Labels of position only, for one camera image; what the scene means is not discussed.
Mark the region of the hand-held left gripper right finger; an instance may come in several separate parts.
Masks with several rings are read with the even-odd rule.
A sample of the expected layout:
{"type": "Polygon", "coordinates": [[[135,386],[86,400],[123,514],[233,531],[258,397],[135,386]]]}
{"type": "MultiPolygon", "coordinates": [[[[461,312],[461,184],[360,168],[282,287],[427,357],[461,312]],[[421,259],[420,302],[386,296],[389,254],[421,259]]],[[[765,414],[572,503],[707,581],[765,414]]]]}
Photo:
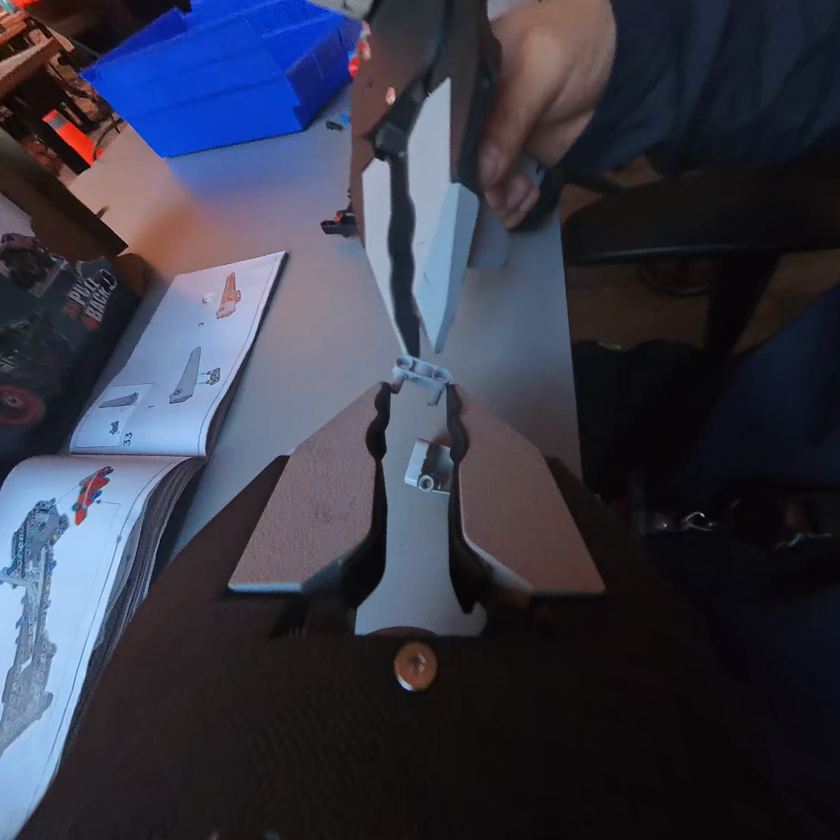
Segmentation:
{"type": "Polygon", "coordinates": [[[446,389],[448,565],[463,612],[495,597],[599,597],[606,585],[539,449],[459,385],[446,389]]]}

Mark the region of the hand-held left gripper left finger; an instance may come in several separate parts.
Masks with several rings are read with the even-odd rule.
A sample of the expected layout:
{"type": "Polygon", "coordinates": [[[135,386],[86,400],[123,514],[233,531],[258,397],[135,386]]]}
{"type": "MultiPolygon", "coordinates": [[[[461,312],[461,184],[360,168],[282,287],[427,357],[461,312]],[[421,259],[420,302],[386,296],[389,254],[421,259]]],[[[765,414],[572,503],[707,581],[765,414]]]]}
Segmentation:
{"type": "Polygon", "coordinates": [[[355,610],[385,571],[392,386],[376,383],[289,456],[227,583],[355,610]]]}

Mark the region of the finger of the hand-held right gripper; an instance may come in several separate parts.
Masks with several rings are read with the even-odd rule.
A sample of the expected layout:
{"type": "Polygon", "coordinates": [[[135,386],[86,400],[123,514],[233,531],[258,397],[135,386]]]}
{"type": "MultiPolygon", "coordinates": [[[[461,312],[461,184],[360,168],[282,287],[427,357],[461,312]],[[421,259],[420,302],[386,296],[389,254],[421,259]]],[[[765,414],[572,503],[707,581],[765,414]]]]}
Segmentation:
{"type": "Polygon", "coordinates": [[[455,319],[480,208],[478,195],[452,179],[451,81],[443,80],[423,102],[407,145],[413,301],[436,354],[444,351],[455,319]]]}
{"type": "Polygon", "coordinates": [[[414,205],[403,157],[375,158],[362,173],[364,248],[401,354],[417,356],[420,323],[413,301],[414,205]]]}

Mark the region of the light grey lego block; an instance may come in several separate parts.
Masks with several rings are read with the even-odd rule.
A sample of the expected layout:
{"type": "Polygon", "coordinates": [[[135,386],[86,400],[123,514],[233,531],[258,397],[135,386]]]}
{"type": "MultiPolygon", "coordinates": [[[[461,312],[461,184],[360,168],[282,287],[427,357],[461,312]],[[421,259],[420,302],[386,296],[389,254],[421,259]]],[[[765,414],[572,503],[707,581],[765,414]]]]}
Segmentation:
{"type": "Polygon", "coordinates": [[[455,464],[449,447],[418,439],[408,460],[404,481],[426,493],[448,495],[454,473],[455,464]]]}

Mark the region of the grey lego connector with pins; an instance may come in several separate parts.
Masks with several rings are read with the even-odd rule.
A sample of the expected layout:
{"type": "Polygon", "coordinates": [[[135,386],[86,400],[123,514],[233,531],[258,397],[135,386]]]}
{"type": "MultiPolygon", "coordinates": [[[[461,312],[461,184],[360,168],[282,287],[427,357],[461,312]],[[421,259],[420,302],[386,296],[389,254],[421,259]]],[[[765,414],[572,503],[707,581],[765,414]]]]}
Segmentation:
{"type": "Polygon", "coordinates": [[[452,374],[444,367],[404,354],[395,359],[391,390],[397,394],[405,383],[418,385],[427,393],[427,404],[437,406],[452,381],[452,374]]]}

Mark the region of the person's right forearm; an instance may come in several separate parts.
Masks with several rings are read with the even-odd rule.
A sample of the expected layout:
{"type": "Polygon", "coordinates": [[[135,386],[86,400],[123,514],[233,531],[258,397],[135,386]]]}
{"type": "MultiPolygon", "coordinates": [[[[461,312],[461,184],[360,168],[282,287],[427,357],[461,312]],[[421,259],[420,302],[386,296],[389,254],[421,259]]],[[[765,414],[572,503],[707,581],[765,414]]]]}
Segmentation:
{"type": "Polygon", "coordinates": [[[605,93],[565,155],[667,174],[838,150],[839,2],[617,1],[605,93]]]}

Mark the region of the lego instruction booklet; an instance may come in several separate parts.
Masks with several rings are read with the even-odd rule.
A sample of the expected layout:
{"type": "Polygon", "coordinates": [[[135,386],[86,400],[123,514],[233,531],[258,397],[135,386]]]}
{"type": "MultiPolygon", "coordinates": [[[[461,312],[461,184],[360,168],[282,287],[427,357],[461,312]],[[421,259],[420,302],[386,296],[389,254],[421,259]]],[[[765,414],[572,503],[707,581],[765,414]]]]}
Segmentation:
{"type": "Polygon", "coordinates": [[[2,484],[2,838],[47,791],[162,565],[288,258],[176,276],[68,454],[28,458],[2,484]]]}

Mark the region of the dark lego truck box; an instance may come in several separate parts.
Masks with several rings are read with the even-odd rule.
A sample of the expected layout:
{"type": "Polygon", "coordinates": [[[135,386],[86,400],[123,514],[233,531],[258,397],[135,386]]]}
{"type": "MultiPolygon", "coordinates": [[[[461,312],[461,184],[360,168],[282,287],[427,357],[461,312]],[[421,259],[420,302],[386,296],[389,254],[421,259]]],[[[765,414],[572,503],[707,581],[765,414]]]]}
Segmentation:
{"type": "Polygon", "coordinates": [[[52,455],[71,433],[140,305],[107,257],[72,261],[1,199],[1,467],[52,455]]]}

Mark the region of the person's right hand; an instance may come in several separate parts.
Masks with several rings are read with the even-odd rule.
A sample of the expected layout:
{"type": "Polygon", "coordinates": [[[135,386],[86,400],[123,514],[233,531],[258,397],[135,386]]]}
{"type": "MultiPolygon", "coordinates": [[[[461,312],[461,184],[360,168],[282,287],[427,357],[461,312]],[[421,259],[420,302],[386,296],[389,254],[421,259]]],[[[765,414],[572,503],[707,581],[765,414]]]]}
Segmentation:
{"type": "Polygon", "coordinates": [[[611,76],[616,22],[607,1],[550,1],[512,9],[492,29],[501,64],[478,184],[501,225],[512,229],[539,199],[515,164],[527,154],[550,168],[581,137],[611,76]]]}

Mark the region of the blue plastic bin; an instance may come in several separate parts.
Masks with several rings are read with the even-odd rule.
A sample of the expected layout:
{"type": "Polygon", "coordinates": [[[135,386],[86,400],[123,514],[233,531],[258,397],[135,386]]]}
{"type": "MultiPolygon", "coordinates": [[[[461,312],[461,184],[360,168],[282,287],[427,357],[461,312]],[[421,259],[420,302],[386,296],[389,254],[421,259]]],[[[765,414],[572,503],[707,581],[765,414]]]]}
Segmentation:
{"type": "Polygon", "coordinates": [[[302,1],[193,2],[80,75],[174,158],[305,130],[349,80],[361,29],[302,1]]]}

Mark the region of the dark chair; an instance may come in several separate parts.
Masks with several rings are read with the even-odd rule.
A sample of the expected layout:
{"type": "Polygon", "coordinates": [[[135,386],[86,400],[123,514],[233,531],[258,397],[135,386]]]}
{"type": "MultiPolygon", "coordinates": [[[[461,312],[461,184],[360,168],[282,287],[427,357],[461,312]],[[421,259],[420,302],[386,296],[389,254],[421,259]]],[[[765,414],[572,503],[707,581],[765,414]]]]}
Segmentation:
{"type": "Polygon", "coordinates": [[[737,345],[781,258],[839,245],[839,155],[761,168],[712,167],[613,188],[561,226],[570,266],[710,259],[705,352],[737,345]]]}

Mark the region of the person's leg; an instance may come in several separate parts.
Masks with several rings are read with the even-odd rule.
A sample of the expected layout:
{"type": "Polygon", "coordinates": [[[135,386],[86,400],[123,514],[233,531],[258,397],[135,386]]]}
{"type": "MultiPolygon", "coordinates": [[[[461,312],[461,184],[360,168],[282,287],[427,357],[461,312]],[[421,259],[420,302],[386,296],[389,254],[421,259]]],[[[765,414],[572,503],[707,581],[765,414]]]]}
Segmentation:
{"type": "Polygon", "coordinates": [[[749,479],[838,489],[838,286],[741,360],[698,466],[709,492],[749,479]]]}

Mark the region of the orange traffic cone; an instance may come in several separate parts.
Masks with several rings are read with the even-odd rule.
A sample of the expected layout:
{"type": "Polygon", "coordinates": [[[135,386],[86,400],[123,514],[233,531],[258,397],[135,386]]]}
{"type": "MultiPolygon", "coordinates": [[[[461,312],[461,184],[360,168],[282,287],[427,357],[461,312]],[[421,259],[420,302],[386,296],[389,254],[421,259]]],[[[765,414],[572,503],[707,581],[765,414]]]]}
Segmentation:
{"type": "Polygon", "coordinates": [[[58,110],[48,112],[42,123],[46,129],[45,143],[61,162],[75,174],[91,168],[98,159],[98,146],[58,110]]]}

